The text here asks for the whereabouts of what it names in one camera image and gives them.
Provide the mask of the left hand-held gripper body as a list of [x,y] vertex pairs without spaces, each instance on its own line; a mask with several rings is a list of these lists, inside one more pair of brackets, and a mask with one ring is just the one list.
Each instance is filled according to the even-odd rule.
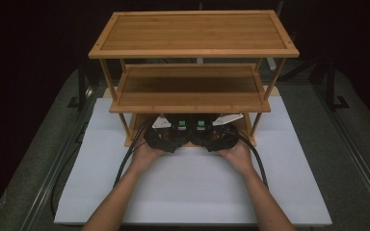
[[171,137],[172,124],[165,116],[158,116],[150,127],[145,131],[146,143],[154,149],[173,153],[184,144],[177,143]]

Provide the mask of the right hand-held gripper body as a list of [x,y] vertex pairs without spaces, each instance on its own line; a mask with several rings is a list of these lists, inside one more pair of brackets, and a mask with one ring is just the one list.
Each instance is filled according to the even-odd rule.
[[219,115],[208,126],[205,147],[211,151],[233,148],[239,141],[239,130],[233,122],[243,118],[242,114]]

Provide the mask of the black sandal with teal straps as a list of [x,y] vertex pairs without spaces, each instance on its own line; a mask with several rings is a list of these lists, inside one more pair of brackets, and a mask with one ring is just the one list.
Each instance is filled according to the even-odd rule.
[[217,138],[212,125],[213,116],[209,114],[198,115],[191,129],[191,143],[206,146]]
[[189,121],[185,115],[170,115],[171,137],[177,143],[185,144],[190,139]]

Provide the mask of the three-tier wooden shelf rack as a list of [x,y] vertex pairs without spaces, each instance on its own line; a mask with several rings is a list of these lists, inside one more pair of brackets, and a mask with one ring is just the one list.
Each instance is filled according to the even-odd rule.
[[259,120],[250,114],[270,112],[274,87],[262,83],[261,62],[298,55],[273,11],[113,13],[89,53],[107,80],[108,62],[121,63],[108,87],[127,144],[160,114],[241,113],[236,126],[252,139]]

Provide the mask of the person's right hand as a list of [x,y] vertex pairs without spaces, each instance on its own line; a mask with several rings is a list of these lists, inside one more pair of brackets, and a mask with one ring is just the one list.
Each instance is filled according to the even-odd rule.
[[248,176],[254,171],[251,161],[251,151],[242,141],[238,141],[231,149],[220,150],[219,154],[243,177]]

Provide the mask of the person's left hand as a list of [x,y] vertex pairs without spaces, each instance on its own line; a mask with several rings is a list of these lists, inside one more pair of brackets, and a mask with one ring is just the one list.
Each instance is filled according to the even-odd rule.
[[165,151],[151,148],[146,142],[136,147],[128,171],[142,175]]

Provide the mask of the white foam board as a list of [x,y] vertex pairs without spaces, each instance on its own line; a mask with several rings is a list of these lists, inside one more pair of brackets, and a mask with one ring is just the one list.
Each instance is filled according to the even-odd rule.
[[[270,99],[255,133],[270,192],[297,226],[331,223],[325,201],[279,96]],[[55,220],[83,224],[112,189],[127,151],[125,131],[110,113],[108,98],[96,100],[83,143],[60,198]],[[216,153],[182,147],[159,158],[137,185],[127,224],[254,224],[244,183]]]

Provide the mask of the tan wooden board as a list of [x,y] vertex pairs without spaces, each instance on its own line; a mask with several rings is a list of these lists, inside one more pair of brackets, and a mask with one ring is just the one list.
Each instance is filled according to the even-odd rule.
[[[264,89],[264,92],[267,92],[268,86],[264,85],[263,89]],[[273,87],[272,91],[270,92],[270,95],[271,96],[280,96],[278,88]],[[112,97],[111,90],[109,88],[107,88],[103,93],[103,98],[111,98],[111,97]]]

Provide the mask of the black metal stand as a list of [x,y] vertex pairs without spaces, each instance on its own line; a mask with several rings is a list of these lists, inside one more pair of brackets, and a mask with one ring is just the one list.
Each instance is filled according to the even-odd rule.
[[349,105],[343,96],[335,96],[335,66],[332,59],[327,61],[327,81],[325,99],[332,111],[337,109],[349,109]]
[[77,72],[77,80],[78,80],[78,96],[76,98],[72,98],[69,103],[69,108],[76,108],[78,112],[81,112],[86,104],[86,62],[82,61],[78,68],[76,69]]

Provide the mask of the aluminium rail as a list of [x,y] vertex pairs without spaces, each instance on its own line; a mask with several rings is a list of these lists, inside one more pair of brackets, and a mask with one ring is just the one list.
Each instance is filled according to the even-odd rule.
[[42,133],[32,144],[29,163],[32,169],[28,175],[38,181],[37,192],[18,231],[59,227],[54,218],[60,196],[83,142],[93,102],[100,94],[101,89],[92,86],[73,94],[63,90],[49,110],[48,118],[42,124]]
[[357,148],[356,142],[352,139],[342,119],[336,113],[336,109],[328,105],[328,103],[325,100],[324,94],[319,87],[313,86],[313,90],[317,95],[318,99],[323,104],[323,107],[325,108],[325,111],[329,115],[329,118],[332,121],[335,129],[337,130],[339,136],[341,137],[347,149],[349,150],[350,158],[353,164],[355,165],[355,168],[357,169],[357,172],[361,180],[363,181],[365,187],[370,193],[370,167],[367,165],[364,158],[362,157],[361,152]]

